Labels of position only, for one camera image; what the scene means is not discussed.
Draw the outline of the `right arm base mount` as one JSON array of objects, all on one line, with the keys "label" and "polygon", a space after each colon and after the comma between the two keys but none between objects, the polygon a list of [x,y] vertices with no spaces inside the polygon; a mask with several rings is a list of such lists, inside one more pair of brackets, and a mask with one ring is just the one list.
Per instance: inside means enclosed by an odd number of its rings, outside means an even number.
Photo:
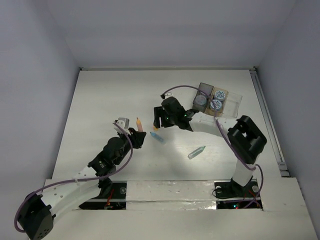
[{"label": "right arm base mount", "polygon": [[260,187],[256,180],[240,186],[233,180],[214,183],[211,194],[216,199],[218,210],[263,209]]}]

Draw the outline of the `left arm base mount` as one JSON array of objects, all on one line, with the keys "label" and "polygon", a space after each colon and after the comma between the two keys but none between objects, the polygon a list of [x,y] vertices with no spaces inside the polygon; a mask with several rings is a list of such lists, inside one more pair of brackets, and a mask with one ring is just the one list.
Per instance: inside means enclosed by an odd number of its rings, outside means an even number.
[{"label": "left arm base mount", "polygon": [[81,210],[125,210],[127,206],[127,181],[114,181],[108,195],[87,200],[78,206]]}]

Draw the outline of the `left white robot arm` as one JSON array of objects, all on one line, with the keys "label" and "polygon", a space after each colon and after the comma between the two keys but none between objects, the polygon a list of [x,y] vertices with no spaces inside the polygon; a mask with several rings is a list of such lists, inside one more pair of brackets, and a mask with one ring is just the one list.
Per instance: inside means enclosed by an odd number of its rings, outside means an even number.
[{"label": "left white robot arm", "polygon": [[97,196],[108,197],[110,177],[121,171],[117,166],[125,156],[140,149],[147,133],[116,125],[117,136],[108,140],[103,150],[72,179],[51,183],[29,193],[14,216],[14,228],[31,240],[41,240],[66,213]]}]

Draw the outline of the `clear plastic bin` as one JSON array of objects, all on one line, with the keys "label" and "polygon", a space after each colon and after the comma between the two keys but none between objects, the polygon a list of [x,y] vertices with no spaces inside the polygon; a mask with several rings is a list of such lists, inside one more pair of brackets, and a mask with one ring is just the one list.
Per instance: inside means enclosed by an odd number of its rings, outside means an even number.
[{"label": "clear plastic bin", "polygon": [[222,117],[236,119],[242,99],[242,95],[229,91],[223,102]]}]

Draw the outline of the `orange pencil-shaped case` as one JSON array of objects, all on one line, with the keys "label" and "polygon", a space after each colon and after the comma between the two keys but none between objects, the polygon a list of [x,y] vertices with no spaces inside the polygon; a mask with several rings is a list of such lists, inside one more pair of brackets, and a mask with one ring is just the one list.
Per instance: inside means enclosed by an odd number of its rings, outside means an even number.
[{"label": "orange pencil-shaped case", "polygon": [[142,122],[141,122],[141,120],[140,120],[138,117],[136,118],[136,126],[137,126],[137,130],[138,130],[139,132],[143,132]]}]

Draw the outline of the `wooden bin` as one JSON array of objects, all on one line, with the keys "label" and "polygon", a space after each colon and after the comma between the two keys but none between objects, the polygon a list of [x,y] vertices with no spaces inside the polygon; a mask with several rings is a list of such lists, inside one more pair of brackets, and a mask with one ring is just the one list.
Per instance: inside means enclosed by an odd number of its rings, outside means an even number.
[{"label": "wooden bin", "polygon": [[214,87],[211,92],[211,101],[208,99],[207,107],[204,111],[205,114],[209,116],[220,117],[223,115],[224,107],[227,102],[229,92],[225,89]]}]

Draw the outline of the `dark grey plastic bin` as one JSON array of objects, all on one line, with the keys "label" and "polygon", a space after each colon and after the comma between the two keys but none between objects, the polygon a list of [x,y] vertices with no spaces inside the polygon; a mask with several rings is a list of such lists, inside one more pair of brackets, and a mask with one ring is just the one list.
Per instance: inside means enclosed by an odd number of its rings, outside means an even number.
[{"label": "dark grey plastic bin", "polygon": [[[203,83],[201,82],[198,86],[198,91],[193,99],[193,102],[192,102],[192,108],[195,109],[195,110],[198,110],[200,112],[205,112],[208,104],[210,103],[210,100],[209,100],[209,97],[211,96],[211,93],[213,91],[214,87],[212,85],[209,85],[209,84],[206,84],[206,83]],[[207,98],[207,103],[205,106],[200,106],[200,105],[196,105],[195,104],[195,98],[197,95],[204,95],[206,96]]]}]

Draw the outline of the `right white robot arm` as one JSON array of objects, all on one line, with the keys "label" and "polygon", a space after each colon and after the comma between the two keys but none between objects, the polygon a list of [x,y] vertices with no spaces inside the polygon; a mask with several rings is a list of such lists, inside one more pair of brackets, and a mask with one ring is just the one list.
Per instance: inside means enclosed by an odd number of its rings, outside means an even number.
[{"label": "right white robot arm", "polygon": [[173,96],[164,99],[161,106],[154,107],[153,114],[153,126],[157,129],[177,126],[181,130],[222,137],[237,158],[230,190],[235,196],[248,191],[255,162],[267,144],[265,135],[249,116],[223,118],[196,109],[186,110]]}]

